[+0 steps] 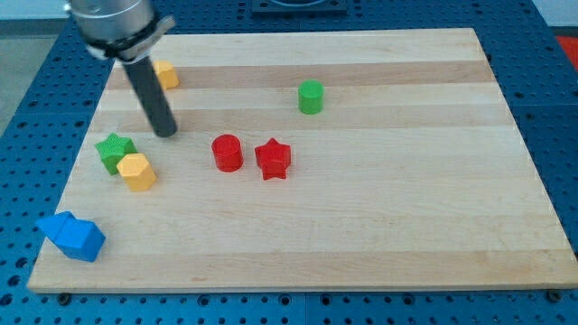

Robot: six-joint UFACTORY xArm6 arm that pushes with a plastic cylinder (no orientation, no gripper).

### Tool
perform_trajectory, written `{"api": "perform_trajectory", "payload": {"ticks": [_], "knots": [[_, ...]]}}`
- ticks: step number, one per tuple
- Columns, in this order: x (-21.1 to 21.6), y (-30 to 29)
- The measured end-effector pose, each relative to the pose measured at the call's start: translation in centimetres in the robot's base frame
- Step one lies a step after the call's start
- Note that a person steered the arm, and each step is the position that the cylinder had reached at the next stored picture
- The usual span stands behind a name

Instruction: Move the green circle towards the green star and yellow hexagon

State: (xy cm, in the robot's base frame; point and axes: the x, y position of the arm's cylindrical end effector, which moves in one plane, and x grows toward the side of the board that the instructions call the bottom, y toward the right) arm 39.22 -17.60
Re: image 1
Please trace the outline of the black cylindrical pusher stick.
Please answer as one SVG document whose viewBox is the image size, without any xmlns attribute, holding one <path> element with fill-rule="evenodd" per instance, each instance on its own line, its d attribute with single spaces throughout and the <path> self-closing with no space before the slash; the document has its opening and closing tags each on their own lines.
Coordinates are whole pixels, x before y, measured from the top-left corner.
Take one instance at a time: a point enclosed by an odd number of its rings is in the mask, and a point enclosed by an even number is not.
<svg viewBox="0 0 578 325">
<path fill-rule="evenodd" d="M 154 134 L 166 138 L 177 132 L 177 124 L 149 57 L 125 63 L 123 68 Z"/>
</svg>

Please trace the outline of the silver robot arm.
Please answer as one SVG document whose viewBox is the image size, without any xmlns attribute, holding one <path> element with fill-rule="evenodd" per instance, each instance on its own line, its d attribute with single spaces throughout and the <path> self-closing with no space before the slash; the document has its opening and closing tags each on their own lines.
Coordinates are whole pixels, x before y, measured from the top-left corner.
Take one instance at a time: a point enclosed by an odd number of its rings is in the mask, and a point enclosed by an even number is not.
<svg viewBox="0 0 578 325">
<path fill-rule="evenodd" d="M 151 49 L 176 25 L 174 18 L 159 15 L 149 0 L 67 0 L 64 10 L 91 55 L 123 65 L 154 133 L 174 135 L 177 123 L 150 59 Z"/>
</svg>

